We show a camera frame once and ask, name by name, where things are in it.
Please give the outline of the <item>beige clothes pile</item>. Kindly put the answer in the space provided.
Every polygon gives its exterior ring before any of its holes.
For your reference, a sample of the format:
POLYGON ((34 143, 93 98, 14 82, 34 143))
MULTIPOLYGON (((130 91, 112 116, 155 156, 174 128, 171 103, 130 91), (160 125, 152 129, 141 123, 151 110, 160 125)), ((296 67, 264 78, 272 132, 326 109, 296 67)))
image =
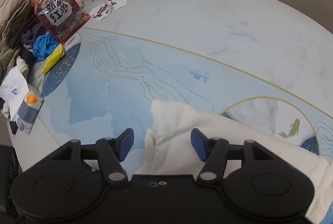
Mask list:
POLYGON ((31 0, 1 0, 1 49, 17 49, 21 35, 37 21, 31 0))

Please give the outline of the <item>yellow packet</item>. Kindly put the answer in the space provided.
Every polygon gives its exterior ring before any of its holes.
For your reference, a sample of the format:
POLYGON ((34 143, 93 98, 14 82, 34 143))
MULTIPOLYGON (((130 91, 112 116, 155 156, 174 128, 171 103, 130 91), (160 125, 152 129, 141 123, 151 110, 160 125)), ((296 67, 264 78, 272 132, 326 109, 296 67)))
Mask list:
POLYGON ((54 51, 45 59, 41 73, 46 75, 64 56, 65 51, 62 44, 58 44, 54 51))

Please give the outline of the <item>white plastic bag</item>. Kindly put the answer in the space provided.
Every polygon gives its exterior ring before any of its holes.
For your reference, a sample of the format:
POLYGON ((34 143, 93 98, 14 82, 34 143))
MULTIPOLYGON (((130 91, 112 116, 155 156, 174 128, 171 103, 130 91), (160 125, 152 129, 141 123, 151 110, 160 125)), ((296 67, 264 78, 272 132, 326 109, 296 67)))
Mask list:
POLYGON ((8 104, 12 121, 16 119, 19 107, 28 92, 29 88, 26 78, 15 66, 9 71, 1 84, 1 99, 8 104))

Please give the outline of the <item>blue crumpled cloth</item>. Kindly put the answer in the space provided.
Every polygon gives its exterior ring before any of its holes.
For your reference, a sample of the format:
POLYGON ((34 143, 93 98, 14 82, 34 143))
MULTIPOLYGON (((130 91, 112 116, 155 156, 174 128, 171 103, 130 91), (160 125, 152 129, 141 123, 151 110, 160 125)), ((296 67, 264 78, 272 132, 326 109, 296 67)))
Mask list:
POLYGON ((37 61, 44 61, 58 46, 58 42, 50 33, 38 36, 33 43, 32 53, 37 61))

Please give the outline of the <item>white paper with seed shells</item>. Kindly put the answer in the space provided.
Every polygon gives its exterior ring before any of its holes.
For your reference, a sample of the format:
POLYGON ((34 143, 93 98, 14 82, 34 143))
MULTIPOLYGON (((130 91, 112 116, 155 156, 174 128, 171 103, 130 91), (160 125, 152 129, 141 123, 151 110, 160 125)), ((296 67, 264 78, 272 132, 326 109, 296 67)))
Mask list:
POLYGON ((112 12, 126 5, 127 0, 101 0, 101 2, 90 11, 89 16, 92 20, 101 22, 112 12))

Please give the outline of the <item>red dates snack bag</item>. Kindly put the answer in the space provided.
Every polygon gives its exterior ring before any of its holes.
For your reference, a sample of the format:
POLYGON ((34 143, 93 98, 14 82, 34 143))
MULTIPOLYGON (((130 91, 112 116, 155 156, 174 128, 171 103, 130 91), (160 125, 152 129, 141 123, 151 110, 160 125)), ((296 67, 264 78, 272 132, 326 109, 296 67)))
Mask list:
POLYGON ((75 0, 31 0, 31 5, 59 44, 64 44, 90 18, 75 0))

